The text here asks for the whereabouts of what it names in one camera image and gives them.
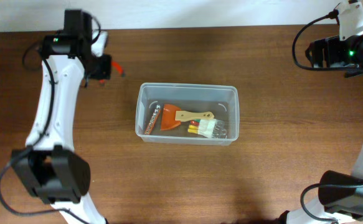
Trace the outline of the red handled cutting pliers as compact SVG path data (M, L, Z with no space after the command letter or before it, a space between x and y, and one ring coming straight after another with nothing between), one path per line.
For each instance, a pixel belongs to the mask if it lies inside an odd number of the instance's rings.
M125 73L125 71L124 71L124 69L123 69L123 67L120 65L120 64L118 64L117 62L115 62L115 61L112 61L111 62L111 66L113 67L113 68L115 68L116 69L116 71L120 74L120 77L121 78L124 78L125 76L126 76L126 73ZM105 80L100 80L99 81L99 84L101 85L101 86L104 86L105 85Z

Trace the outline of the orange scraper wooden handle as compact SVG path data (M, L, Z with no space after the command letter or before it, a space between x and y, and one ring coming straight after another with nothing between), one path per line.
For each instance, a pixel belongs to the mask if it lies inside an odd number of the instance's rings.
M161 131L174 129L181 125L182 122L192 121L195 119L214 119L215 116L212 112L190 112L180 109L179 107L171 104L164 104Z

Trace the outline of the clear plastic container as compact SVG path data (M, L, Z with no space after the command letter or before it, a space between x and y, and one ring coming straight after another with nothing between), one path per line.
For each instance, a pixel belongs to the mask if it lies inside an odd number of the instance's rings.
M220 123L215 127L219 137L205 137L190 133L189 121L162 131L159 112L150 134L146 129L155 109L165 104L174 105L183 111L214 114ZM141 85L136 107L135 132L145 142L169 144L193 144L228 146L238 139L240 129L240 107L238 91L234 86L200 85L185 83L144 83Z

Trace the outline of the pack of coloured bits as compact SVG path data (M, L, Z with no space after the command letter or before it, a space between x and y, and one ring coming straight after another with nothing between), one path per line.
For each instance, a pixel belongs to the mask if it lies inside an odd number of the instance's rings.
M195 119L190 121L187 131L205 138L226 139L225 122L219 119Z

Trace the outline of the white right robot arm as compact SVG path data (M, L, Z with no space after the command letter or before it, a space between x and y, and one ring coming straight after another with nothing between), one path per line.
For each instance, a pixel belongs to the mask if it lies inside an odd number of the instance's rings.
M305 51L314 72L344 72L347 78L363 75L363 6L360 1L341 1L319 20L334 19L339 33L315 40ZM326 171L319 183L306 187L299 198L300 209L285 211L278 219L284 224L363 222L363 143L350 174Z

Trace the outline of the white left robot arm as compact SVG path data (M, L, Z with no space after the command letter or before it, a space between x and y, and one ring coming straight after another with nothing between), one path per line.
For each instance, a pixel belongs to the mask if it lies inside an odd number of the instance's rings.
M23 150L13 150L13 168L27 193L51 205L67 223L107 223L88 191L88 162L74 152L73 121L80 86L111 77L104 53L107 33L82 9L64 12L64 27L37 44L42 88L33 127Z

